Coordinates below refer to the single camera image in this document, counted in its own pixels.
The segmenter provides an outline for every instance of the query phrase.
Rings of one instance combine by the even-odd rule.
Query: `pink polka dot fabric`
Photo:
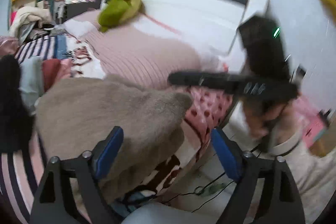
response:
[[[193,128],[201,142],[199,158],[209,145],[211,130],[226,117],[232,96],[222,90],[198,87],[188,88],[186,91],[194,98],[194,102],[185,114],[185,121]]]

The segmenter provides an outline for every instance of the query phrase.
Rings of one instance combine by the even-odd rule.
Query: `green plush toy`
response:
[[[106,3],[107,6],[98,16],[101,32],[134,17],[142,5],[141,0],[106,0]]]

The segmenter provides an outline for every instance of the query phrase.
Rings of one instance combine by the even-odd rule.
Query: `black metal frame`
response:
[[[30,224],[88,224],[78,212],[69,178],[77,178],[79,190],[92,224],[117,224],[120,218],[103,199],[95,179],[95,159],[102,145],[109,142],[112,131],[93,152],[85,151],[78,158],[48,162],[34,197]],[[255,191],[258,178],[265,178],[260,205],[254,224],[304,224],[305,215],[294,178],[285,161],[264,160],[252,153],[246,156],[238,145],[221,131],[221,137],[244,170],[241,180],[217,224],[242,224]]]
[[[243,224],[250,208],[258,178],[264,178],[261,199],[253,224],[304,224],[305,214],[293,175],[282,157],[259,159],[251,152],[243,152],[220,128],[216,129],[244,170],[241,180],[217,224]]]

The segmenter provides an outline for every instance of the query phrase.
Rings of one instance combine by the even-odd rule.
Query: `white wall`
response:
[[[0,0],[0,35],[8,34],[9,0]]]
[[[336,109],[336,24],[320,0],[270,0],[293,67],[307,70],[302,92],[317,107]]]

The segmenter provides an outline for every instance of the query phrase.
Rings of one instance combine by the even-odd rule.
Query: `person's hand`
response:
[[[297,130],[297,124],[292,102],[288,104],[278,104],[271,107],[266,113],[261,113],[262,103],[258,101],[244,100],[243,111],[246,123],[250,128],[250,136],[260,139],[268,134],[264,127],[265,121],[281,117],[276,125],[278,144],[288,140]]]

